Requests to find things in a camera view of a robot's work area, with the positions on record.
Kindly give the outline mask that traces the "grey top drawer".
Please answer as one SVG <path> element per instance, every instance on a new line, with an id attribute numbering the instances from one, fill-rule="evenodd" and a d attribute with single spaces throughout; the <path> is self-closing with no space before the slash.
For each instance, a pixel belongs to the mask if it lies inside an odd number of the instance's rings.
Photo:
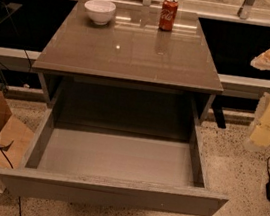
<path id="1" fill-rule="evenodd" d="M 0 170 L 17 196 L 213 216 L 193 98 L 64 81 L 22 163 Z"/>

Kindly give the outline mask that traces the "grey drawer cabinet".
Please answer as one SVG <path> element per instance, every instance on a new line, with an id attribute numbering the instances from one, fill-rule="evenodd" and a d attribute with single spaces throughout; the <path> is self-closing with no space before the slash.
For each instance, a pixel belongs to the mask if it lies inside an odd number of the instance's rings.
<path id="1" fill-rule="evenodd" d="M 159 8 L 122 3 L 97 26 L 79 0 L 33 69 L 180 89 L 195 94 L 199 119 L 223 91 L 204 32 L 193 13 L 179 12 L 173 30 L 158 28 Z"/>

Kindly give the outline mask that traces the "red cola can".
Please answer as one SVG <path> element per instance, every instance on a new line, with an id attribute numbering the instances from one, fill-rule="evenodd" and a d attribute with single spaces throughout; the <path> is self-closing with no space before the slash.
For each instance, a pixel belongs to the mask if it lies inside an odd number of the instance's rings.
<path id="1" fill-rule="evenodd" d="M 179 3 L 177 0 L 164 0 L 159 18 L 159 28 L 164 31 L 171 31 L 176 19 Z"/>

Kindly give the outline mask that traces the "white ceramic bowl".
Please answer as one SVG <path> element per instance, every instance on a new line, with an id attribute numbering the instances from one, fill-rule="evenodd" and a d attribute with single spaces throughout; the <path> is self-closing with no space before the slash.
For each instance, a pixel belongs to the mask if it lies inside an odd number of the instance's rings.
<path id="1" fill-rule="evenodd" d="M 84 8 L 93 23 L 106 25 L 115 15 L 116 5 L 106 0 L 88 0 Z"/>

